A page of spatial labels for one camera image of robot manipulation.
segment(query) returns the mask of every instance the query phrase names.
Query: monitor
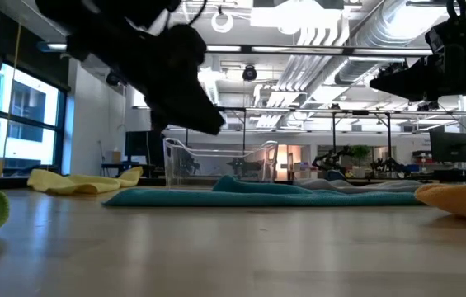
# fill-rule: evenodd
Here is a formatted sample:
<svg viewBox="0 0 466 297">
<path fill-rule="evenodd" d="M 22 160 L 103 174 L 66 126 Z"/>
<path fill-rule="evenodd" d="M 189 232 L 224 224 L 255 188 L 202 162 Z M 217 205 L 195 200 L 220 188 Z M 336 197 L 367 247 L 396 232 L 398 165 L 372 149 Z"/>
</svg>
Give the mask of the monitor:
<svg viewBox="0 0 466 297">
<path fill-rule="evenodd" d="M 148 165 L 165 167 L 163 157 L 163 139 L 165 136 L 156 131 L 126 132 L 125 155 L 130 160 L 132 156 L 145 156 Z"/>
<path fill-rule="evenodd" d="M 466 133 L 429 132 L 432 160 L 466 162 Z"/>
</svg>

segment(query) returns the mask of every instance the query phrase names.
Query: gray cloth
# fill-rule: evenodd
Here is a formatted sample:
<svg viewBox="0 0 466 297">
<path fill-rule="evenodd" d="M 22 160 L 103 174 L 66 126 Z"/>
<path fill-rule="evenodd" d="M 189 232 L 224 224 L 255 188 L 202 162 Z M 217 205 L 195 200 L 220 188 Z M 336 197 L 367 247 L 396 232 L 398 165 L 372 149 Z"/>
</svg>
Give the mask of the gray cloth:
<svg viewBox="0 0 466 297">
<path fill-rule="evenodd" d="M 324 179 L 299 179 L 296 186 L 309 190 L 331 190 L 346 194 L 366 193 L 372 191 L 383 192 L 415 192 L 423 184 L 418 181 L 387 181 L 367 186 L 352 186 L 348 181 L 327 181 Z"/>
</svg>

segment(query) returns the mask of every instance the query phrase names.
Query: wooden table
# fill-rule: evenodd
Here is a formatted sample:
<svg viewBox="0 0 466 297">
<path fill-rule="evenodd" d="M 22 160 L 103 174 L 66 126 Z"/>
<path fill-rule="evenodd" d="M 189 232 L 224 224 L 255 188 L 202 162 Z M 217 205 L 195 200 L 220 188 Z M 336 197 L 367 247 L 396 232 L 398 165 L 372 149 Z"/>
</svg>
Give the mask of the wooden table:
<svg viewBox="0 0 466 297">
<path fill-rule="evenodd" d="M 3 296 L 466 296 L 466 220 L 425 206 L 104 208 L 8 191 Z"/>
</svg>

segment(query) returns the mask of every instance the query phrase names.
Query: clear plastic bin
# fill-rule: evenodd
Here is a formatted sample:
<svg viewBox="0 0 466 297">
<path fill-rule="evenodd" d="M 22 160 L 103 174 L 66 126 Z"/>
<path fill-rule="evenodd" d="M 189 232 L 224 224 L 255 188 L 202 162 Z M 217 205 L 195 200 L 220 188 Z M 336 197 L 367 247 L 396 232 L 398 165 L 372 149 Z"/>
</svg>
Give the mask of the clear plastic bin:
<svg viewBox="0 0 466 297">
<path fill-rule="evenodd" d="M 177 139 L 164 139 L 168 188 L 211 187 L 222 176 L 242 181 L 273 182 L 278 143 L 268 141 L 253 151 L 187 148 Z"/>
</svg>

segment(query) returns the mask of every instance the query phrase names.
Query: light fixture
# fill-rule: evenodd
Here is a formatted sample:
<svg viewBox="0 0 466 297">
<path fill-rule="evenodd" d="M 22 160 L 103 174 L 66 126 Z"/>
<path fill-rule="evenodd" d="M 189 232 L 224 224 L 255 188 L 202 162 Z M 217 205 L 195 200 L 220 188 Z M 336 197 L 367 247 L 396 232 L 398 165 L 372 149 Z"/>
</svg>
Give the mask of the light fixture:
<svg viewBox="0 0 466 297">
<path fill-rule="evenodd" d="M 218 17 L 219 16 L 226 16 L 227 21 L 223 25 L 218 24 Z M 210 25 L 213 27 L 213 29 L 218 32 L 218 33 L 227 33 L 231 29 L 233 29 L 233 16 L 231 16 L 230 13 L 222 13 L 220 14 L 219 12 L 216 12 L 213 17 L 210 19 Z"/>
<path fill-rule="evenodd" d="M 60 43 L 48 43 L 48 47 L 50 50 L 66 50 L 68 48 L 66 44 Z"/>
<path fill-rule="evenodd" d="M 207 45 L 207 52 L 239 52 L 239 45 Z"/>
<path fill-rule="evenodd" d="M 200 81 L 200 83 L 215 83 L 217 80 L 224 78 L 225 73 L 213 71 L 211 67 L 200 68 L 198 72 L 198 81 Z"/>
<path fill-rule="evenodd" d="M 432 55 L 432 50 L 428 49 L 354 49 L 353 54 L 377 55 L 377 56 L 398 56 L 398 57 L 424 57 Z"/>
<path fill-rule="evenodd" d="M 276 7 L 253 7 L 250 25 L 279 28 L 281 33 L 294 34 L 305 27 L 329 27 L 341 19 L 342 12 L 342 9 L 325 9 L 314 0 L 283 1 Z"/>
<path fill-rule="evenodd" d="M 254 53 L 274 53 L 274 54 L 322 54 L 339 55 L 342 48 L 318 47 L 318 46 L 253 46 Z"/>
<path fill-rule="evenodd" d="M 258 108 L 258 107 L 248 107 L 246 111 L 268 111 L 268 112 L 289 112 L 289 108 Z"/>
<path fill-rule="evenodd" d="M 389 57 L 348 57 L 350 61 L 364 61 L 364 62 L 405 62 L 404 58 L 389 58 Z"/>
</svg>

